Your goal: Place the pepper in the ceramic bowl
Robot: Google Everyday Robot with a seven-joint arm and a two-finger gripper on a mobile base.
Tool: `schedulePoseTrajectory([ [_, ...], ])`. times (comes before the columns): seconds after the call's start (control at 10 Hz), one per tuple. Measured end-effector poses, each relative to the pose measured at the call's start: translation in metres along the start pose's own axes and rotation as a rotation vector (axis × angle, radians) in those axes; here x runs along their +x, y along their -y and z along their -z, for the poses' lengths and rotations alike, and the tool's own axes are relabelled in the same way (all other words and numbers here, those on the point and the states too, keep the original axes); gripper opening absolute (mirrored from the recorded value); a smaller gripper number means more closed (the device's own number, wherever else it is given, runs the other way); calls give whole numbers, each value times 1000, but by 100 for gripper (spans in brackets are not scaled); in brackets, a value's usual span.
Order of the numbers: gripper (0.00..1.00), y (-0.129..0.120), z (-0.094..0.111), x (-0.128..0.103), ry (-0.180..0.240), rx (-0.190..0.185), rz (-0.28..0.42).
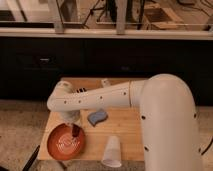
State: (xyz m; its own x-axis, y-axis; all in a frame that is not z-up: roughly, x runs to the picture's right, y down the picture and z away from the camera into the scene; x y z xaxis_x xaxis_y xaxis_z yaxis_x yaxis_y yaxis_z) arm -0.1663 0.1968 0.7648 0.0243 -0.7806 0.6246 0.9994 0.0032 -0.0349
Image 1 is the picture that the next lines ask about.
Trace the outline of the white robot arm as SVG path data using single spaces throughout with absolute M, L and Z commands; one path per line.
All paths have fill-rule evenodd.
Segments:
M 81 93 L 74 93 L 69 82 L 60 81 L 47 107 L 60 114 L 137 107 L 146 171 L 204 170 L 194 98 L 188 85 L 175 75 L 157 74 Z

